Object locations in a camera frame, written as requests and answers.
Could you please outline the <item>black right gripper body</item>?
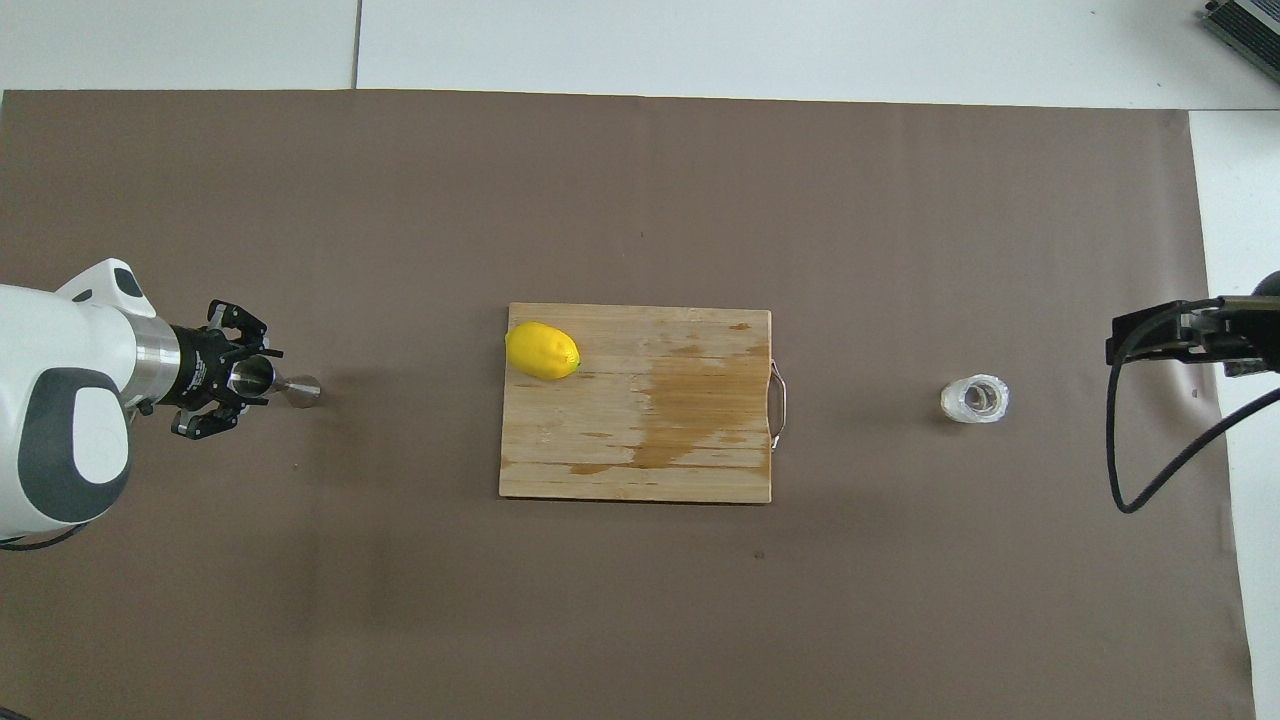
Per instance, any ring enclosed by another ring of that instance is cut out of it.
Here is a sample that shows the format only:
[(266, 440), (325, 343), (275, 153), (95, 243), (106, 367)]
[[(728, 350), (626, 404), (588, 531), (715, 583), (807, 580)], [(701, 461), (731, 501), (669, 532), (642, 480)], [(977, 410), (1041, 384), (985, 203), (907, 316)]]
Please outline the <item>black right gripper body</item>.
[(1219, 296), (1188, 311), (1189, 364), (1221, 363), (1226, 377), (1279, 372), (1279, 273), (1267, 274), (1247, 296)]

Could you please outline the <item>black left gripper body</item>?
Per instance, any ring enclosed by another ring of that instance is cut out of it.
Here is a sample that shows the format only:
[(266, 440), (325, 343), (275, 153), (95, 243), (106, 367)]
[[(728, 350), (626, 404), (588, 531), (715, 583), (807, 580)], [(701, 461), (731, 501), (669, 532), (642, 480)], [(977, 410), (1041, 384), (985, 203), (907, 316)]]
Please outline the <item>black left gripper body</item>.
[(230, 340), (223, 329), (188, 328), (172, 325), (179, 348), (179, 365), (165, 405), (179, 409), (202, 409), (210, 404), (220, 407), (241, 409), (227, 389), (216, 389), (228, 382), (230, 372), (223, 356), (233, 354), (241, 345)]

